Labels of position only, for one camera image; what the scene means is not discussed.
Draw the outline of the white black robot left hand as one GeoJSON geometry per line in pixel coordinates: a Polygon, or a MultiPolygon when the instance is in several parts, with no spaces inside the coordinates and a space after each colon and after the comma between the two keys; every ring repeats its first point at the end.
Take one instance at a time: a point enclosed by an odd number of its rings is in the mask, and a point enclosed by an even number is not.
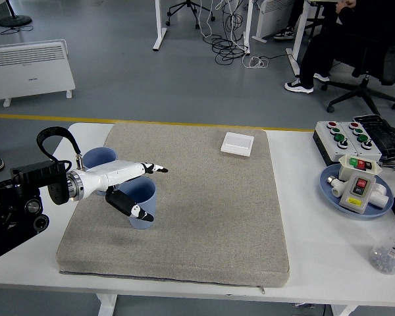
{"type": "Polygon", "coordinates": [[[71,177],[78,182],[73,200],[87,198],[97,190],[104,191],[106,202],[124,215],[153,222],[153,215],[144,211],[131,197],[114,189],[114,187],[143,174],[167,171],[167,168],[153,163],[123,160],[111,161],[86,171],[72,171],[71,177]]]}

